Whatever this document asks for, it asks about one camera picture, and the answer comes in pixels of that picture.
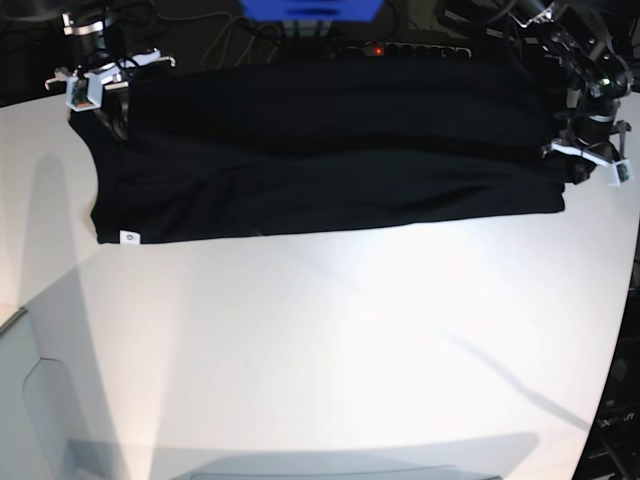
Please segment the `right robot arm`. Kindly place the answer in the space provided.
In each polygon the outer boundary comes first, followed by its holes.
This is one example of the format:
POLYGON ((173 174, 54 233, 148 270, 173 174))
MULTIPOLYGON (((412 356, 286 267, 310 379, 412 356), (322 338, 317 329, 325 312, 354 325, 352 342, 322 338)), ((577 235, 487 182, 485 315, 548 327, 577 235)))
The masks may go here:
POLYGON ((61 20, 71 59, 44 82, 48 91, 71 83, 87 90, 91 76, 106 91, 123 90, 148 67, 177 66, 157 47, 168 23, 152 1, 82 1, 61 20))

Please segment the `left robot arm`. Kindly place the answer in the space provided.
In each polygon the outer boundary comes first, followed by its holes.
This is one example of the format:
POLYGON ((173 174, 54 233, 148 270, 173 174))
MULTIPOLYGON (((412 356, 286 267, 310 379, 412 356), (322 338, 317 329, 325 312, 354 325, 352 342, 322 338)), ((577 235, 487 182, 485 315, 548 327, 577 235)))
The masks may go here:
POLYGON ((611 186, 634 179, 625 154, 631 126, 617 118, 621 100, 630 95, 634 77, 627 62, 614 52, 602 17, 567 1, 512 1, 508 16, 514 25, 535 32, 543 50, 557 59, 571 80, 567 110, 556 138, 541 148, 545 157, 569 162, 573 181, 601 168, 611 186))

